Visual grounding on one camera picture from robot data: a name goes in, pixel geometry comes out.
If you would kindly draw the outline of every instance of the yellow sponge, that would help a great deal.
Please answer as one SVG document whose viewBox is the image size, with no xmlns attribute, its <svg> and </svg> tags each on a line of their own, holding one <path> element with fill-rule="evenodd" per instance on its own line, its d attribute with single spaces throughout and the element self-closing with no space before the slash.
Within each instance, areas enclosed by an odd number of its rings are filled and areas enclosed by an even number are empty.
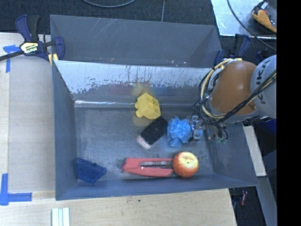
<svg viewBox="0 0 301 226">
<path fill-rule="evenodd" d="M 144 93 L 137 98 L 135 108 L 137 109 L 136 116 L 139 118 L 144 116 L 147 119 L 154 120 L 161 115 L 159 101 L 148 93 Z"/>
</svg>

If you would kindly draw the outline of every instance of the bin floor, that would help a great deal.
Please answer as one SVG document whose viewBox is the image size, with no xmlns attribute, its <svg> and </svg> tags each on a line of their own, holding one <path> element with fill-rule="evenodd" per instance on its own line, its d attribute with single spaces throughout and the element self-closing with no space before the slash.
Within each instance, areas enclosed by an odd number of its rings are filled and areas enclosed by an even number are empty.
<svg viewBox="0 0 301 226">
<path fill-rule="evenodd" d="M 191 105 L 180 109 L 161 110 L 167 121 L 178 116 L 183 119 L 192 114 Z M 173 158 L 179 151 L 190 151 L 199 158 L 197 174 L 212 174 L 208 145 L 203 138 L 180 148 L 172 148 L 166 135 L 161 137 L 151 149 L 140 146 L 136 138 L 151 120 L 138 118 L 133 108 L 75 108 L 77 156 L 106 167 L 107 173 L 100 180 L 137 179 L 142 176 L 124 173 L 121 167 L 127 157 Z"/>
</svg>

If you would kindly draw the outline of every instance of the black cable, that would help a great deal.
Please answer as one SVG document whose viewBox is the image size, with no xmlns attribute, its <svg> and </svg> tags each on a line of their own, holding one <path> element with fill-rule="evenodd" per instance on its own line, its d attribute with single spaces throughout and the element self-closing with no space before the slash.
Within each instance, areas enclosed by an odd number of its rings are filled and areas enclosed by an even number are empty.
<svg viewBox="0 0 301 226">
<path fill-rule="evenodd" d="M 164 8 L 165 8 L 165 0 L 163 0 L 163 8 L 162 8 L 161 22 L 163 22 Z"/>
<path fill-rule="evenodd" d="M 277 50 L 275 48 L 273 48 L 272 46 L 268 45 L 267 43 L 265 43 L 264 41 L 262 41 L 260 38 L 258 38 L 257 36 L 255 36 L 253 33 L 251 33 L 244 25 L 243 23 L 239 20 L 239 18 L 237 17 L 237 15 L 235 14 L 234 10 L 232 9 L 232 6 L 230 5 L 230 2 L 229 0 L 227 0 L 227 3 L 228 3 L 228 6 L 233 14 L 233 16 L 236 18 L 236 20 L 240 23 L 240 25 L 245 29 L 247 30 L 247 32 L 249 34 L 251 34 L 255 39 L 257 39 L 259 42 L 263 43 L 265 46 L 267 46 L 268 48 L 274 50 L 275 52 L 277 52 Z"/>
<path fill-rule="evenodd" d="M 131 0 L 129 2 L 126 2 L 126 3 L 123 3 L 123 4 L 120 4 L 120 5 L 113 5 L 113 6 L 105 6 L 105 5 L 100 5 L 100 4 L 96 4 L 96 3 L 92 3 L 88 0 L 83 0 L 84 2 L 90 4 L 90 5 L 93 5 L 93 6 L 97 6 L 97 7 L 101 7 L 101 8 L 120 8 L 120 7 L 123 7 L 123 6 L 126 6 L 136 0 Z"/>
</svg>

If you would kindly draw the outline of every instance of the black floor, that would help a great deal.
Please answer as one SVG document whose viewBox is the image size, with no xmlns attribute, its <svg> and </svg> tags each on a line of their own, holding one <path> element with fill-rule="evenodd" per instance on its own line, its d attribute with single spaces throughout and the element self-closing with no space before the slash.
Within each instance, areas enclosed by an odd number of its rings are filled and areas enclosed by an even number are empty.
<svg viewBox="0 0 301 226">
<path fill-rule="evenodd" d="M 90 1 L 102 5 L 117 5 L 130 0 Z M 267 1 L 272 7 L 277 8 L 277 0 Z M 50 34 L 50 14 L 161 21 L 162 7 L 163 0 L 136 0 L 130 5 L 121 8 L 100 8 L 91 6 L 81 0 L 0 0 L 0 32 L 16 32 L 15 21 L 23 14 L 40 15 L 41 19 L 37 32 L 39 34 Z M 216 25 L 210 0 L 166 0 L 163 21 Z M 220 36 L 220 43 L 224 50 L 228 50 L 233 47 L 234 37 Z M 276 47 L 275 41 L 267 40 L 266 43 L 274 48 Z M 265 49 L 266 47 L 258 40 L 251 38 L 250 47 L 244 54 L 243 59 L 254 62 L 256 54 Z M 265 140 L 264 131 L 259 133 L 258 129 L 257 132 L 257 136 L 261 138 L 259 144 L 263 153 L 266 150 L 272 151 L 272 148 L 276 148 L 276 143 L 271 137 Z M 277 198 L 277 172 L 271 175 L 270 181 L 275 198 Z M 239 204 L 239 197 L 242 191 L 247 191 L 245 206 Z M 265 225 L 254 187 L 230 189 L 230 192 L 234 195 L 238 226 Z"/>
</svg>

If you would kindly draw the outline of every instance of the apple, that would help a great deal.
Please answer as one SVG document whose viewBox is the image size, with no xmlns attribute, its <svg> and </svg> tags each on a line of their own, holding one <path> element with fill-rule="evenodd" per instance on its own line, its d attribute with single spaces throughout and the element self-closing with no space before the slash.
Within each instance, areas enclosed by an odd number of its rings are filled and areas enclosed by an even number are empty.
<svg viewBox="0 0 301 226">
<path fill-rule="evenodd" d="M 194 175 L 198 166 L 198 158 L 191 152 L 179 152 L 173 159 L 175 173 L 184 178 Z"/>
</svg>

